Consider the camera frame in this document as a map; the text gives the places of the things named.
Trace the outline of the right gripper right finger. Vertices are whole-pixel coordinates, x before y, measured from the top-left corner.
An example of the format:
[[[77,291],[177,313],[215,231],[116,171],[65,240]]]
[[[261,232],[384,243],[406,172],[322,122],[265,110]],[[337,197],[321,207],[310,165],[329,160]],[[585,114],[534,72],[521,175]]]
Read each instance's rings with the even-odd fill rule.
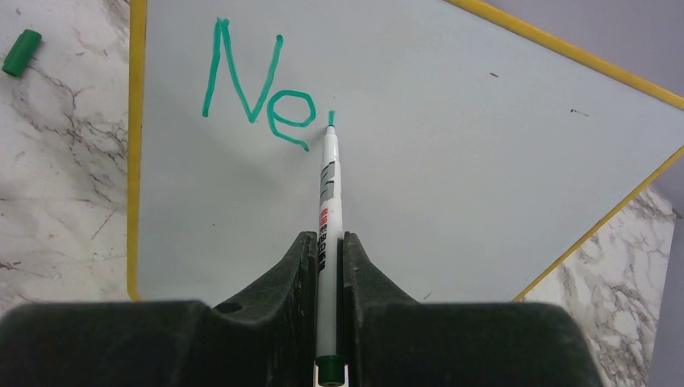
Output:
[[[578,324],[535,302],[421,303],[341,245],[354,386],[600,386]]]

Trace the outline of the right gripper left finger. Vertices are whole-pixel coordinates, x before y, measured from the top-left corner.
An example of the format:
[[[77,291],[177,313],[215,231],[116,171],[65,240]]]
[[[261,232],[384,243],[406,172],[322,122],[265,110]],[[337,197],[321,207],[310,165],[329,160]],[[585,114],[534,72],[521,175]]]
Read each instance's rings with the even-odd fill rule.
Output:
[[[309,386],[315,234],[217,306],[32,303],[1,321],[4,386]]]

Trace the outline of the white green marker pen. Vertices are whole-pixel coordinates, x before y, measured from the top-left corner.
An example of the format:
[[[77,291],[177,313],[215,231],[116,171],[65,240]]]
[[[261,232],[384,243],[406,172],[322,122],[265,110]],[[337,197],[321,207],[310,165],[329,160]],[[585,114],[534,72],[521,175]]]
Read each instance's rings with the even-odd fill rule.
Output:
[[[345,359],[338,345],[341,313],[339,266],[344,239],[341,188],[339,140],[335,126],[329,124],[323,137],[317,239],[315,365],[319,386],[345,384]]]

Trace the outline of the yellow framed whiteboard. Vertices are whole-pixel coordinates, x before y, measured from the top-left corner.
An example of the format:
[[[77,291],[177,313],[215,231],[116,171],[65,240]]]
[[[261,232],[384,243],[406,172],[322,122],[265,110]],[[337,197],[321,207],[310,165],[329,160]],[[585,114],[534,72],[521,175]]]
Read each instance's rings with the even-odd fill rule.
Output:
[[[134,1],[127,287],[220,302],[319,221],[413,298],[508,301],[683,152],[683,100],[481,1]]]

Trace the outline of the green marker cap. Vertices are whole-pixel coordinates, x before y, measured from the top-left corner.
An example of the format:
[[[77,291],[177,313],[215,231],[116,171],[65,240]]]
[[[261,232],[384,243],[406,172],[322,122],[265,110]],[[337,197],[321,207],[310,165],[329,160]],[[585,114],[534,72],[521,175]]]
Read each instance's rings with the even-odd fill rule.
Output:
[[[41,40],[42,35],[39,32],[25,29],[8,52],[2,71],[12,77],[21,77],[40,46]]]

